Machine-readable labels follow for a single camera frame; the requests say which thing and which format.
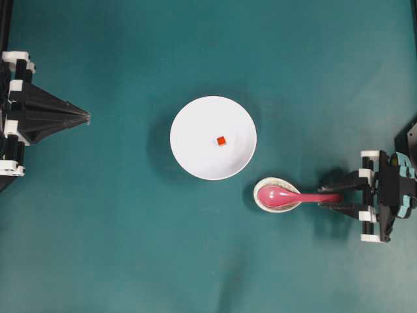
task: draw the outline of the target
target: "green tabletop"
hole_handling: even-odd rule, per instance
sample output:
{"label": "green tabletop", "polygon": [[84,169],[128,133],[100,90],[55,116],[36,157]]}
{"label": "green tabletop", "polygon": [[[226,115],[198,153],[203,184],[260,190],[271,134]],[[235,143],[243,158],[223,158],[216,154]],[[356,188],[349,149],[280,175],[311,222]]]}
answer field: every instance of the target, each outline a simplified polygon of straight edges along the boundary
{"label": "green tabletop", "polygon": [[[252,199],[264,177],[307,190],[394,152],[417,113],[409,0],[15,0],[9,49],[92,120],[27,148],[0,195],[0,312],[415,312],[416,215],[376,245],[343,215]],[[205,95],[257,127],[224,181],[169,147]]]}

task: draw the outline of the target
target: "white bracket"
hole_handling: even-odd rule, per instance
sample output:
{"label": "white bracket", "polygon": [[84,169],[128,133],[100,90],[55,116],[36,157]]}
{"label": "white bracket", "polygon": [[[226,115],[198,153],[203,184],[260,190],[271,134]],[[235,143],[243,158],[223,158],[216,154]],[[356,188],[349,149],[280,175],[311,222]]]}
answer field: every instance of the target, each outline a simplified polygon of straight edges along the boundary
{"label": "white bracket", "polygon": [[359,211],[359,220],[362,222],[377,222],[377,215],[375,214],[375,208],[368,205],[367,211]]}
{"label": "white bracket", "polygon": [[11,91],[22,91],[22,89],[23,89],[23,80],[11,80],[8,86],[8,95],[10,96]]}
{"label": "white bracket", "polygon": [[23,59],[26,61],[26,69],[31,70],[33,74],[36,73],[36,66],[31,62],[31,57],[26,51],[4,51],[1,54],[1,58],[8,63],[8,67],[12,72],[16,70],[18,59]]}
{"label": "white bracket", "polygon": [[4,176],[24,176],[25,168],[16,161],[0,160],[0,175]]}
{"label": "white bracket", "polygon": [[379,150],[363,150],[360,152],[360,157],[368,157],[371,161],[379,161]]}
{"label": "white bracket", "polygon": [[379,235],[368,235],[366,233],[360,235],[360,240],[365,241],[366,243],[382,243]]}
{"label": "white bracket", "polygon": [[367,182],[370,186],[372,186],[373,183],[373,177],[374,177],[374,172],[373,170],[370,170],[369,168],[360,168],[359,169],[359,177],[365,177],[367,178]]}
{"label": "white bracket", "polygon": [[7,119],[5,122],[5,137],[7,138],[8,135],[16,135],[19,137],[19,141],[23,142],[25,145],[31,145],[18,131],[19,121],[15,121],[12,119]]}

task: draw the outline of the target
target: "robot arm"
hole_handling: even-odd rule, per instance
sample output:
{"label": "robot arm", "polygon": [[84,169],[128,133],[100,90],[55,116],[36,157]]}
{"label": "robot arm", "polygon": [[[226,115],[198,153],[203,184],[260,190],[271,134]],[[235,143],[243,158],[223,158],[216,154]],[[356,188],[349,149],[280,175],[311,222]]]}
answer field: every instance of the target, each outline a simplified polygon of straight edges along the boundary
{"label": "robot arm", "polygon": [[3,52],[5,82],[0,120],[0,191],[25,175],[24,149],[45,137],[88,123],[88,112],[32,84],[36,66],[27,52]]}
{"label": "robot arm", "polygon": [[[406,155],[394,153],[389,157],[384,151],[362,151],[362,168],[345,176],[340,182],[322,186],[320,192],[344,190],[362,191],[362,204],[320,203],[362,221],[361,240],[387,243],[396,218],[408,218],[417,206],[417,180],[415,170]],[[374,164],[379,171],[374,172]],[[377,196],[377,207],[374,197]],[[379,234],[374,226],[379,225]]]}

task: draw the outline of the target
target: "white bowl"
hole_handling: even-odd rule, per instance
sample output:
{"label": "white bowl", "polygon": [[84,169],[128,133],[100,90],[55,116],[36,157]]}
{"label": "white bowl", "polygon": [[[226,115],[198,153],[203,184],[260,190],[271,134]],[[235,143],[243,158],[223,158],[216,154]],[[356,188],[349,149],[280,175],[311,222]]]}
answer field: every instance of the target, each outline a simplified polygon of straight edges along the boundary
{"label": "white bowl", "polygon": [[[224,137],[225,145],[217,138]],[[240,172],[256,148],[256,128],[235,101],[209,96],[187,104],[171,126],[171,150],[190,174],[211,181]]]}

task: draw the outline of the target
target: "small red block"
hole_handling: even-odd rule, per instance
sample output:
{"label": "small red block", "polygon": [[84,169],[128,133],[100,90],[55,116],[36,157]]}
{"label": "small red block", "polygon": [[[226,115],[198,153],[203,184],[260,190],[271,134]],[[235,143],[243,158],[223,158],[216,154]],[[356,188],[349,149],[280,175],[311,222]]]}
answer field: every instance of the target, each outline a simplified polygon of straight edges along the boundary
{"label": "small red block", "polygon": [[218,145],[225,145],[226,144],[226,139],[223,136],[217,138],[217,144]]}

